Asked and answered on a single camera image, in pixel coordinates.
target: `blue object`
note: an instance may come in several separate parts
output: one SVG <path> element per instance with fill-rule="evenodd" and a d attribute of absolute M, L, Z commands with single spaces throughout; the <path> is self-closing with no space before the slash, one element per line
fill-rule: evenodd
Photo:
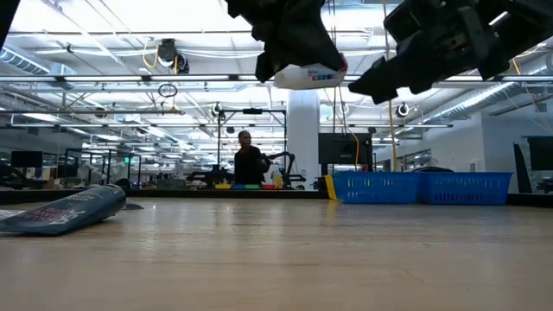
<path fill-rule="evenodd" d="M 419 173 L 339 172 L 333 174 L 338 200 L 346 204 L 414 204 Z"/>
<path fill-rule="evenodd" d="M 512 173 L 421 173 L 422 203 L 504 205 Z"/>

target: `black cloth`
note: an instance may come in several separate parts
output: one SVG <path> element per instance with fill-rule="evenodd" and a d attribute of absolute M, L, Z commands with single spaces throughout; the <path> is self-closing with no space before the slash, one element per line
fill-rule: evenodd
<path fill-rule="evenodd" d="M 261 169 L 261 151 L 250 146 L 248 150 L 234 155 L 234 183 L 237 185 L 258 185 L 265 181 Z"/>

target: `pillar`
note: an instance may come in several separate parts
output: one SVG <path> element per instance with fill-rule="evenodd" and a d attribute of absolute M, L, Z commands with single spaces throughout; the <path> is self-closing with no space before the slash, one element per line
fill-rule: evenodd
<path fill-rule="evenodd" d="M 288 112 L 288 152 L 296 155 L 294 174 L 303 175 L 306 190 L 320 176 L 319 169 L 319 114 L 320 101 L 317 91 L 291 91 Z"/>

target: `monitor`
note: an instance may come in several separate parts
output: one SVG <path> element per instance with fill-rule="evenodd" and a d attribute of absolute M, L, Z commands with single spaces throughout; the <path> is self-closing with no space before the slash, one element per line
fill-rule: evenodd
<path fill-rule="evenodd" d="M 355 134 L 359 140 L 358 164 L 372 165 L 372 134 Z M 320 133 L 319 164 L 355 164 L 357 143 L 351 134 Z"/>
<path fill-rule="evenodd" d="M 531 169 L 553 170 L 553 136 L 528 137 Z"/>
<path fill-rule="evenodd" d="M 42 151 L 11 151 L 13 168 L 41 168 Z"/>

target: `white wall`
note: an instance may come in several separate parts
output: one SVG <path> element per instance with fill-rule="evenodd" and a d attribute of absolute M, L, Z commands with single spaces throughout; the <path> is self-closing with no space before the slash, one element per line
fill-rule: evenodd
<path fill-rule="evenodd" d="M 482 126 L 487 170 L 513 172 L 509 193 L 518 193 L 513 144 L 522 143 L 524 151 L 527 136 L 552 136 L 548 126 L 553 126 L 553 117 L 550 113 L 538 114 L 533 107 L 527 107 L 500 117 L 484 117 Z M 524 155 L 528 169 L 529 157 L 529 154 Z"/>
<path fill-rule="evenodd" d="M 26 130 L 0 130 L 0 150 L 36 150 L 63 154 L 67 148 L 81 148 L 81 139 L 68 133 L 54 133 L 50 129 L 39 129 L 39 135 Z"/>
<path fill-rule="evenodd" d="M 432 157 L 438 161 L 440 167 L 468 172 L 471 163 L 475 162 L 478 163 L 477 170 L 485 170 L 480 114 L 452 124 L 454 127 L 450 129 L 430 129 L 423 135 L 423 140 L 401 141 L 400 146 L 397 146 L 397 156 L 431 149 Z M 377 162 L 391 159 L 391 154 L 391 148 L 378 150 Z"/>

